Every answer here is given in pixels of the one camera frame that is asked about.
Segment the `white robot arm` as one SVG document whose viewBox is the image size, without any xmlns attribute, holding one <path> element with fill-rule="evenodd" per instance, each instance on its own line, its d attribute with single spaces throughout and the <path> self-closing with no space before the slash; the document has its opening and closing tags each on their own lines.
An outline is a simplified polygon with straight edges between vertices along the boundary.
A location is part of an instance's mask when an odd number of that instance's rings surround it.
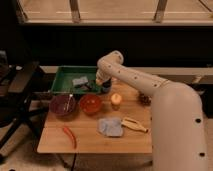
<svg viewBox="0 0 213 171">
<path fill-rule="evenodd" d="M 208 171 L 202 100 L 185 83 L 123 65 L 115 50 L 97 61 L 96 82 L 117 78 L 151 98 L 154 171 Z"/>
</svg>

